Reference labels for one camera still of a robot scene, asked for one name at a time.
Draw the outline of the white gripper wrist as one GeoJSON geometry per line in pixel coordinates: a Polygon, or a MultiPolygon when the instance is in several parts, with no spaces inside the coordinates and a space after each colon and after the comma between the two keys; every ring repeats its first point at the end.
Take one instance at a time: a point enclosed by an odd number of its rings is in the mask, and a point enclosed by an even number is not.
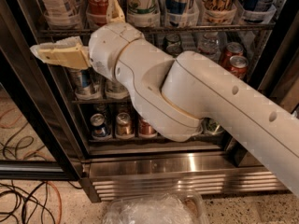
{"type": "Polygon", "coordinates": [[[88,47],[83,45],[79,36],[71,36],[33,45],[30,50],[43,63],[78,70],[92,66],[100,75],[115,81],[115,66],[121,52],[144,35],[125,22],[118,0],[108,0],[106,19],[108,24],[91,34],[88,47]]]}

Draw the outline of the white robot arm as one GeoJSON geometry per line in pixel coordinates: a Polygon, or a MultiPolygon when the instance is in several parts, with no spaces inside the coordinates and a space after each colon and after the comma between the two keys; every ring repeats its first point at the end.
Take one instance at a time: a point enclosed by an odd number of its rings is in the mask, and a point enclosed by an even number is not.
{"type": "Polygon", "coordinates": [[[207,57],[177,57],[148,42],[108,0],[108,23],[84,46],[76,36],[31,48],[43,63],[93,68],[129,92],[137,113],[173,141],[188,140],[202,119],[216,120],[293,194],[299,195],[299,119],[207,57]]]}

